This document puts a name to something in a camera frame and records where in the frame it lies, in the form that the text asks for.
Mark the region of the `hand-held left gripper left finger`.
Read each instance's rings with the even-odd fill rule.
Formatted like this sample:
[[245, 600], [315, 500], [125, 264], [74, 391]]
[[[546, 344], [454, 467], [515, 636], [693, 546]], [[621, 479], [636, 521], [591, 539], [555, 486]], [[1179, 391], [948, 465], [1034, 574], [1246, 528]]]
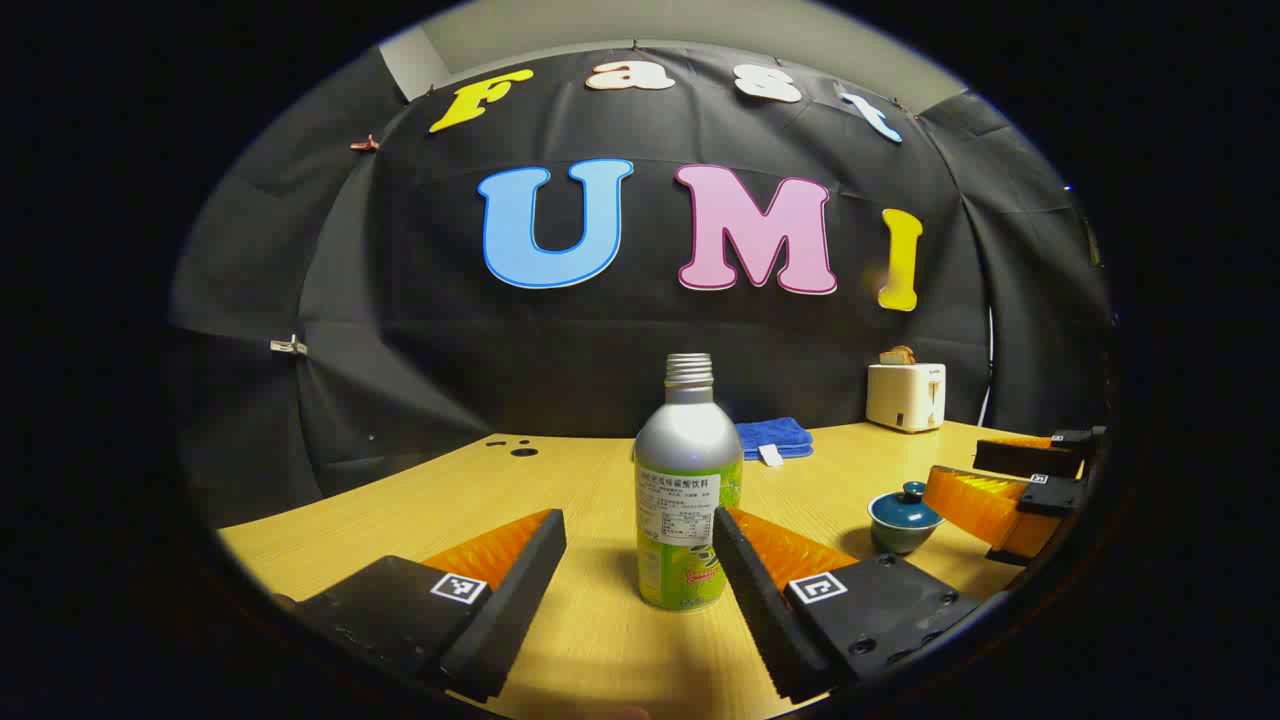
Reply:
[[273, 598], [396, 676], [484, 703], [502, 692], [564, 550], [564, 515], [545, 509], [424, 562], [388, 555], [310, 598]]

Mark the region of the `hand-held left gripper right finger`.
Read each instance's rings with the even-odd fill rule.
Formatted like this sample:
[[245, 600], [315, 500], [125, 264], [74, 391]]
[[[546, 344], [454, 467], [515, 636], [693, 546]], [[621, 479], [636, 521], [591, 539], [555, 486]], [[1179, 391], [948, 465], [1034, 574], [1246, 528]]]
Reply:
[[778, 696], [865, 693], [986, 616], [986, 605], [892, 553], [855, 560], [719, 507], [714, 551]]

